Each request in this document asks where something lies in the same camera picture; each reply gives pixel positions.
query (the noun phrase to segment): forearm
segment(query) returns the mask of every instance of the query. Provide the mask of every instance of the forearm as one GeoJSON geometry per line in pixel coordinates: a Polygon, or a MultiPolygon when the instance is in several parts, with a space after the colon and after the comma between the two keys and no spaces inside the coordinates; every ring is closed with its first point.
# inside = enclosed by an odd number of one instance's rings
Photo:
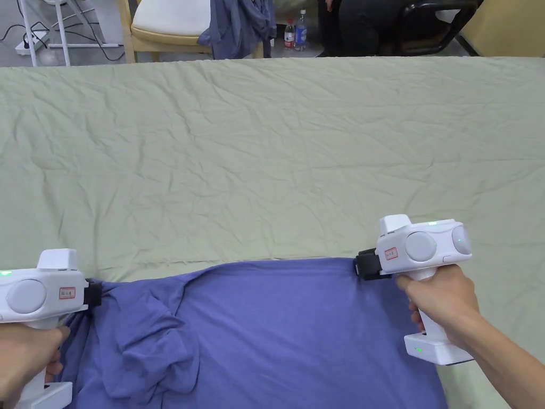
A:
{"type": "Polygon", "coordinates": [[[545,407],[545,365],[480,315],[463,327],[468,352],[513,409],[545,407]]]}

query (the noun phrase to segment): round gray button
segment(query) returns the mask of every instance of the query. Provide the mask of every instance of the round gray button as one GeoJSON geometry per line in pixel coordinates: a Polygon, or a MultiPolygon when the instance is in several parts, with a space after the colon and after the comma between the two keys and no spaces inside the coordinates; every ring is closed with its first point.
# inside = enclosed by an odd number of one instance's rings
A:
{"type": "Polygon", "coordinates": [[[423,231],[410,234],[405,241],[405,251],[414,261],[428,261],[436,250],[435,240],[423,231]]]}
{"type": "Polygon", "coordinates": [[[44,305],[46,290],[36,280],[22,280],[13,284],[6,301],[9,307],[18,314],[30,314],[44,305]]]}
{"type": "Polygon", "coordinates": [[[462,254],[471,254],[471,243],[469,242],[469,237],[465,232],[464,226],[458,226],[452,230],[452,241],[458,252],[462,254]]]}

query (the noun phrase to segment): power strip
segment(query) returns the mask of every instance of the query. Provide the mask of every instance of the power strip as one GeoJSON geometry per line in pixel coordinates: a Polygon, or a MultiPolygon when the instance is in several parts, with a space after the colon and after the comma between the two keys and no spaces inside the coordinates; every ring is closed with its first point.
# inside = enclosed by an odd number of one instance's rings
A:
{"type": "MultiPolygon", "coordinates": [[[[32,39],[34,40],[34,49],[38,51],[40,47],[43,47],[44,45],[41,43],[43,41],[44,43],[48,40],[47,38],[48,32],[47,31],[34,31],[34,35],[32,36],[32,39]]],[[[25,42],[21,41],[17,47],[15,47],[15,51],[20,56],[29,56],[31,54],[30,49],[25,48],[25,42]]]]}

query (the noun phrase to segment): white chair seat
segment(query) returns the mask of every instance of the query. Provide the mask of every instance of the white chair seat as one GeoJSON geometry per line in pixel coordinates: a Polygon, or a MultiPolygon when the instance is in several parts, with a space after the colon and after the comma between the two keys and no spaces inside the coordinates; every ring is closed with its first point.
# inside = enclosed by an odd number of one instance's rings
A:
{"type": "Polygon", "coordinates": [[[154,33],[199,36],[210,26],[210,0],[142,0],[132,26],[154,33]]]}

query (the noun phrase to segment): stand leg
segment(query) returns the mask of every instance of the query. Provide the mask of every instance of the stand leg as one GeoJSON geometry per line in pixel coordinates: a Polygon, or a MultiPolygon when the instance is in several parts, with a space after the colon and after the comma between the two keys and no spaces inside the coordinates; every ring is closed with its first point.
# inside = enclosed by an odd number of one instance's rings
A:
{"type": "Polygon", "coordinates": [[[68,43],[66,42],[66,34],[64,32],[63,14],[60,10],[60,0],[55,0],[55,9],[57,11],[57,20],[59,21],[60,40],[63,43],[64,61],[66,66],[70,66],[70,56],[68,55],[68,43]]]}
{"type": "Polygon", "coordinates": [[[21,12],[23,13],[23,20],[25,22],[25,29],[27,31],[28,46],[31,52],[32,66],[37,67],[38,61],[36,59],[36,50],[34,48],[34,39],[32,38],[31,24],[28,22],[27,1],[21,0],[21,12]]]}

